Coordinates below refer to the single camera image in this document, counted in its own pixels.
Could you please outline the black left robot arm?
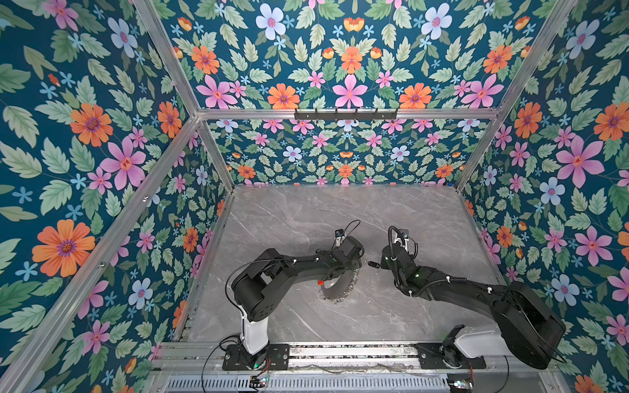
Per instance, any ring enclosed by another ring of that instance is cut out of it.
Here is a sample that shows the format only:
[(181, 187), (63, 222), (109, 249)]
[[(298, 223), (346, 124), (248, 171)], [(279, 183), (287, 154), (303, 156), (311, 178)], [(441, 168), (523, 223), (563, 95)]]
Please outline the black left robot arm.
[(231, 282), (232, 303), (245, 320), (260, 322), (280, 305), (291, 288), (314, 282), (325, 299), (344, 300), (355, 286), (365, 248), (355, 237), (337, 237), (329, 249), (313, 255), (282, 255), (265, 250)]

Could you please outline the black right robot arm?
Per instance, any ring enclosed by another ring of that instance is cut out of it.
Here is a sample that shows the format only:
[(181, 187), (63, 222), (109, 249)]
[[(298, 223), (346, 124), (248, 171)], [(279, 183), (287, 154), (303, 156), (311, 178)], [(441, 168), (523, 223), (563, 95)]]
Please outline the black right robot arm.
[(398, 243), (383, 248), (381, 262), (392, 272), (394, 284), (403, 295), (449, 303), (492, 319), (506, 348), (522, 363), (545, 369), (558, 355), (565, 324), (526, 284), (478, 283), (416, 265)]

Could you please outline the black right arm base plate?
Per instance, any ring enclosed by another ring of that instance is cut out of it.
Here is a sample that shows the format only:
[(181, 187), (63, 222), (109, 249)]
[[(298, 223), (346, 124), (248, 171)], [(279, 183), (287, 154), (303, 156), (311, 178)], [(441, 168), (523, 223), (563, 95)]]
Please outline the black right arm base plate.
[(455, 346), (444, 346), (442, 343), (425, 342), (412, 345), (418, 352), (422, 369), (486, 369), (483, 357), (467, 358)]

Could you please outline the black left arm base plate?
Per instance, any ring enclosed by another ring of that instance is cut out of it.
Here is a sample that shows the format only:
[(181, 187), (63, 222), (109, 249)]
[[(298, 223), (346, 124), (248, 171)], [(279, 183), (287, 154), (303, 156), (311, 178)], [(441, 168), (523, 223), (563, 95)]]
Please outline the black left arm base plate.
[(227, 347), (222, 370), (224, 371), (285, 371), (288, 369), (291, 347), (288, 344), (269, 344), (252, 355), (244, 345)]

